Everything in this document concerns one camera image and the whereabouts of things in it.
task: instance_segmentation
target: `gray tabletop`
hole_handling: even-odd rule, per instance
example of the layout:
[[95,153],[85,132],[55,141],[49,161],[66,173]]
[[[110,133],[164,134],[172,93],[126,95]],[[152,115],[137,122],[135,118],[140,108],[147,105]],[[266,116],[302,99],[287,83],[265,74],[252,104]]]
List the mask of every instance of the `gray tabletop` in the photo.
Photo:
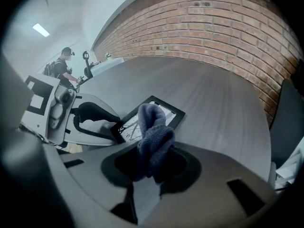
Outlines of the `gray tabletop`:
[[80,86],[123,118],[153,95],[186,113],[176,141],[226,154],[264,180],[270,135],[263,107],[245,79],[208,64],[171,57],[137,57]]

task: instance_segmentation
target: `red brick wall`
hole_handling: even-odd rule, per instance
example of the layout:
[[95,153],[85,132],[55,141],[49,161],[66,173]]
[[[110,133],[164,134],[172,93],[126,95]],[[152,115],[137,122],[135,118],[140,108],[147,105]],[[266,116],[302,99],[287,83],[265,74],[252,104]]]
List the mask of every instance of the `red brick wall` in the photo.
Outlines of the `red brick wall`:
[[268,122],[283,79],[303,57],[270,0],[137,0],[107,27],[94,52],[98,60],[109,52],[125,60],[181,57],[222,67],[253,83]]

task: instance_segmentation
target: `chair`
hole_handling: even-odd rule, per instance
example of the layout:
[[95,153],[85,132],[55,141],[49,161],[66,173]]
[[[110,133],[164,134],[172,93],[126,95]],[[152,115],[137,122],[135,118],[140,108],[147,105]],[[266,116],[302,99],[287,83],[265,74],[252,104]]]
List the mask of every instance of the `chair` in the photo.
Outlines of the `chair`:
[[304,136],[304,100],[285,79],[274,120],[270,126],[271,170],[268,182],[274,186],[276,169],[290,157]]

